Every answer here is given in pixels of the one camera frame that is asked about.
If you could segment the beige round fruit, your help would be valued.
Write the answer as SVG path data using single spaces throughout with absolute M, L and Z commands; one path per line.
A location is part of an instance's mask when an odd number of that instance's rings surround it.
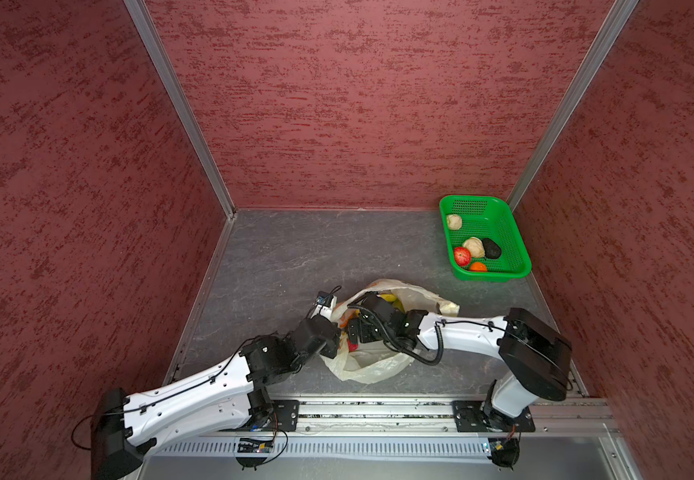
M 446 216 L 447 228 L 451 231 L 458 231 L 463 227 L 463 219 L 460 215 L 449 214 Z
M 462 247 L 469 251 L 472 258 L 484 258 L 486 256 L 485 247 L 480 238 L 470 237 L 463 243 Z

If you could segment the red apple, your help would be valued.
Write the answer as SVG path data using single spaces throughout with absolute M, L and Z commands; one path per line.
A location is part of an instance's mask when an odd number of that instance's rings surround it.
M 470 263 L 472 262 L 472 254 L 465 247 L 456 247 L 453 250 L 453 258 L 454 258 L 455 264 L 461 268 L 468 267 L 470 265 Z

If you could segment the beige round fruit in basket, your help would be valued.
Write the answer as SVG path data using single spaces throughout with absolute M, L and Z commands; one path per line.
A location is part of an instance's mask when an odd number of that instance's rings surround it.
M 449 214 L 446 216 L 447 228 L 451 231 L 458 231 L 463 227 L 463 219 L 460 215 Z

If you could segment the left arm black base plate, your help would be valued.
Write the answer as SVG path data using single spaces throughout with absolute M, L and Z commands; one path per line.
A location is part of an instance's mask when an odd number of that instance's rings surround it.
M 297 429 L 301 402 L 298 400 L 273 400 L 273 411 L 249 424 L 251 431 L 274 433 L 279 430 L 287 433 Z

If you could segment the yellow banana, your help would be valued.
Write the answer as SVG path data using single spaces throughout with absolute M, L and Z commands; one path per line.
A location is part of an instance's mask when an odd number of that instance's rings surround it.
M 397 296 L 391 293 L 380 294 L 380 297 L 389 303 L 394 303 L 398 300 Z

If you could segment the translucent yellow plastic bag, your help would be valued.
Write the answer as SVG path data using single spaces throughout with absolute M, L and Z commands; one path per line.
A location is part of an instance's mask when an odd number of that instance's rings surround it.
M 352 315 L 352 310 L 348 308 L 348 305 L 356 301 L 362 294 L 368 292 L 392 294 L 403 304 L 406 310 L 440 311 L 443 314 L 454 317 L 457 317 L 460 312 L 459 304 L 421 286 L 395 279 L 379 279 L 347 300 L 341 302 L 336 300 L 328 318 L 332 322 L 337 323 L 339 327 L 346 327 L 347 321 Z M 395 353 L 382 342 L 359 346 L 356 351 L 351 352 L 346 333 L 341 334 L 336 356 L 331 359 L 322 355 L 321 359 L 339 380 L 355 381 L 366 385 L 388 380 L 414 362 L 412 357 L 402 353 Z

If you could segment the aluminium corner post right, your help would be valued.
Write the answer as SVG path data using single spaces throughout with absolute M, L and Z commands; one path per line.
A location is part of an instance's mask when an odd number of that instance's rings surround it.
M 638 0 L 613 2 L 596 36 L 587 50 L 579 68 L 566 89 L 549 125 L 538 141 L 523 173 L 519 176 L 508 197 L 508 205 L 515 211 L 528 192 L 533 180 L 560 138 L 592 81 L 605 62 L 616 40 L 638 6 Z

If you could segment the orange fruit in basket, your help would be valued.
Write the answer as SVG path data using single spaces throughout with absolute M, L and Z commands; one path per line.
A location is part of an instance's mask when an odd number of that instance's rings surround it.
M 472 271 L 472 272 L 487 272 L 487 271 L 488 271 L 488 267 L 487 267 L 487 265 L 486 265 L 485 263 L 483 263 L 483 262 L 473 262 L 473 263 L 469 266 L 469 270 Z

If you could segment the black avocado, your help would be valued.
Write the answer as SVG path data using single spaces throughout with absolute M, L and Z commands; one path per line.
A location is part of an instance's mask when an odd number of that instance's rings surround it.
M 486 258 L 499 259 L 502 256 L 503 250 L 494 240 L 490 238 L 483 238 L 482 244 Z

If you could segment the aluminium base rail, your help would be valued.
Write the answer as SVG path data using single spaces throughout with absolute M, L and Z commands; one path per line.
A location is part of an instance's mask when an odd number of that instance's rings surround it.
M 452 402 L 444 398 L 302 397 L 297 429 L 309 435 L 432 434 L 459 433 Z M 547 436 L 602 437 L 619 428 L 604 399 L 572 398 L 561 403 L 540 402 L 529 407 L 536 426 L 530 434 Z M 254 418 L 245 395 L 175 420 L 154 408 L 144 414 L 127 414 L 124 431 L 133 443 L 156 437 L 159 442 L 196 435 L 249 428 Z

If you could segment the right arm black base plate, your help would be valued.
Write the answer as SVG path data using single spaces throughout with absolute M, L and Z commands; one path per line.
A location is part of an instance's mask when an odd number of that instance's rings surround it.
M 457 400 L 452 402 L 453 418 L 459 433 L 533 433 L 536 426 L 526 407 L 517 417 L 510 417 L 494 407 L 486 408 L 484 401 Z

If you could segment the aluminium corner post left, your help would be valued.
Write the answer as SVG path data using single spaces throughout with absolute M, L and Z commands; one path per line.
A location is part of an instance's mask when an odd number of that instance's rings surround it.
M 168 57 L 166 48 L 157 32 L 154 20 L 142 0 L 125 0 L 124 4 L 134 23 L 134 26 L 147 50 L 147 53 L 158 73 L 158 76 L 170 98 L 182 127 L 195 151 L 204 173 L 211 184 L 225 216 L 234 221 L 237 215 L 236 207 L 231 199 L 229 190 L 217 167 L 207 140 L 200 128 L 190 102 L 177 77 L 177 73 Z

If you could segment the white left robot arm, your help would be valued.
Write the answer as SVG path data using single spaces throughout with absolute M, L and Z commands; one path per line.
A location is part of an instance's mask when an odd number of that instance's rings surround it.
M 165 387 L 107 391 L 92 416 L 92 478 L 121 479 L 181 440 L 265 423 L 273 414 L 268 386 L 317 355 L 335 357 L 340 337 L 335 323 L 316 315 L 284 336 L 249 338 L 228 359 Z

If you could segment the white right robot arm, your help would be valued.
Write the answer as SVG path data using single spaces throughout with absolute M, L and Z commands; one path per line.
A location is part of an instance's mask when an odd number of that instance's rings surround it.
M 478 319 L 421 309 L 404 312 L 376 292 L 361 295 L 347 308 L 355 312 L 347 322 L 353 344 L 380 342 L 401 358 L 427 366 L 440 364 L 448 351 L 484 355 L 506 365 L 508 373 L 492 382 L 484 401 L 455 413 L 465 431 L 533 432 L 529 407 L 538 400 L 567 398 L 571 342 L 523 308 Z

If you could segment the green plastic basket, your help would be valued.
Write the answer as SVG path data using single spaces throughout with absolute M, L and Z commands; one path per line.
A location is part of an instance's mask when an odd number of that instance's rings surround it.
M 462 281 L 504 283 L 522 279 L 532 270 L 532 262 L 521 237 L 510 206 L 501 199 L 488 196 L 448 195 L 439 202 L 443 231 L 449 263 L 455 278 Z M 451 231 L 446 225 L 446 216 L 460 215 L 463 227 Z M 453 250 L 462 247 L 470 237 L 490 238 L 503 250 L 499 259 L 472 258 L 472 262 L 483 262 L 487 272 L 472 272 L 469 266 L 461 268 L 455 264 Z

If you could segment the aluminium corner post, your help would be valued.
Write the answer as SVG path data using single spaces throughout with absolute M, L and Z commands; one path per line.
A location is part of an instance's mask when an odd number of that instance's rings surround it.
M 231 199 L 229 190 L 217 167 L 207 140 L 200 128 L 190 102 L 177 77 L 177 73 L 168 57 L 166 48 L 157 32 L 154 20 L 142 0 L 125 0 L 124 4 L 134 23 L 134 26 L 147 50 L 147 53 L 158 73 L 158 76 L 170 98 L 182 127 L 195 151 L 204 173 L 211 184 L 225 216 L 234 221 L 237 215 L 236 207 Z
M 616 40 L 638 6 L 638 0 L 613 2 L 596 36 L 587 50 L 579 68 L 566 89 L 549 125 L 538 141 L 523 173 L 519 176 L 508 197 L 508 205 L 515 211 L 528 192 L 533 180 L 560 138 L 592 81 L 605 62 Z

